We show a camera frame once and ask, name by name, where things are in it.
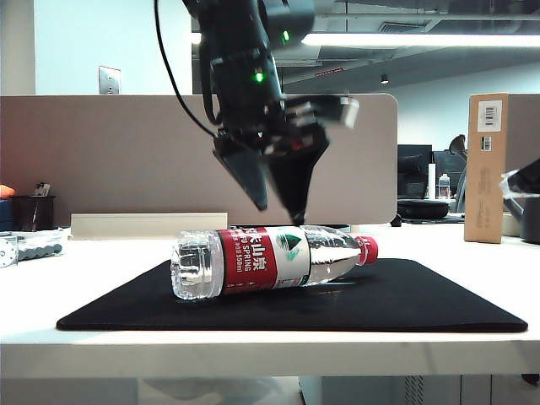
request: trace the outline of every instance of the red bottle label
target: red bottle label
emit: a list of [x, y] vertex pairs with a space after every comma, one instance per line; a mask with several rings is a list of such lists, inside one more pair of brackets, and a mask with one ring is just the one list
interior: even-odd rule
[[272, 242], [264, 228], [225, 229], [219, 234], [225, 255], [222, 294], [271, 289], [278, 269]]
[[309, 245], [295, 227], [219, 230], [224, 251], [222, 294], [294, 287], [310, 274]]

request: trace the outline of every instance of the electrical outlet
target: electrical outlet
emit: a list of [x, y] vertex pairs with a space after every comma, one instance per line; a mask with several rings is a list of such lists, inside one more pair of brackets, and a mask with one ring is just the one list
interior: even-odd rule
[[120, 94], [120, 69], [100, 66], [100, 94], [119, 95]]

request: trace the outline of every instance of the orange object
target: orange object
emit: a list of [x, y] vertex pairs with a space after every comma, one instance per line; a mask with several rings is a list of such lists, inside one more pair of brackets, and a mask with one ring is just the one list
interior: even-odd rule
[[14, 196], [15, 194], [17, 194], [17, 192], [13, 188], [5, 186], [4, 184], [0, 185], [0, 197], [1, 198], [10, 198], [10, 197]]

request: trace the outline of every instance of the robotic arm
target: robotic arm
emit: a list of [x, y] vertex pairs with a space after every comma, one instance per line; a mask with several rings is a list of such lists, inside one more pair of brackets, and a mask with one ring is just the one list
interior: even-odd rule
[[313, 2], [183, 1], [201, 27], [204, 107], [219, 126], [213, 154], [259, 210], [267, 208], [268, 178], [292, 222], [303, 224], [311, 174], [329, 144], [322, 122], [352, 127], [359, 108], [348, 97], [281, 93], [271, 49], [298, 44], [310, 32]]

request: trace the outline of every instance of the ceiling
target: ceiling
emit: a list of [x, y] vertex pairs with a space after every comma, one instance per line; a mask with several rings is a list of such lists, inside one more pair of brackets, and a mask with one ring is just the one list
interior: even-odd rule
[[[314, 3], [314, 32], [540, 34], [540, 0], [315, 0]], [[537, 13], [539, 21], [519, 20], [524, 15], [535, 19]], [[453, 20], [470, 14], [485, 20]], [[501, 14], [515, 20], [492, 19]], [[381, 90], [383, 73], [390, 77], [391, 86], [398, 86], [540, 62], [538, 49], [522, 48], [359, 49], [302, 45], [273, 54], [286, 93], [304, 93], [307, 89], [364, 93]], [[195, 46], [193, 56], [193, 91], [197, 93], [200, 84]], [[316, 75], [326, 71], [336, 72]]]

